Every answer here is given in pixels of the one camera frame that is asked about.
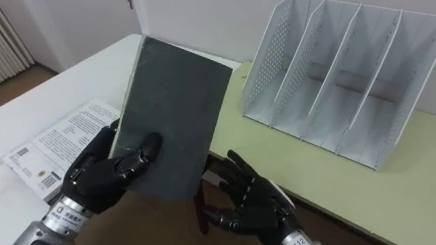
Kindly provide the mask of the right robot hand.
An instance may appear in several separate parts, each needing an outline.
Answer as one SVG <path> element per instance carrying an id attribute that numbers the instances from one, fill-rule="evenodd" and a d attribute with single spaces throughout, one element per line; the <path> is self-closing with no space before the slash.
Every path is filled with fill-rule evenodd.
<path id="1" fill-rule="evenodd" d="M 222 160 L 225 168 L 219 188 L 227 193 L 233 209 L 203 205 L 205 219 L 239 235 L 254 235 L 262 244 L 281 244 L 289 234 L 303 231 L 290 198 L 272 181 L 257 173 L 233 150 Z"/>

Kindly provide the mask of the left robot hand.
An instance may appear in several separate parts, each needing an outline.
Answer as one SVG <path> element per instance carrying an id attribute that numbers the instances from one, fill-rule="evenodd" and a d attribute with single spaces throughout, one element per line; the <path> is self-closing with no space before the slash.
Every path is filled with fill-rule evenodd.
<path id="1" fill-rule="evenodd" d="M 119 120 L 102 127 L 65 173 L 61 193 L 94 214 L 114 206 L 127 187 L 157 160 L 163 138 L 149 133 L 136 149 L 109 157 Z"/>

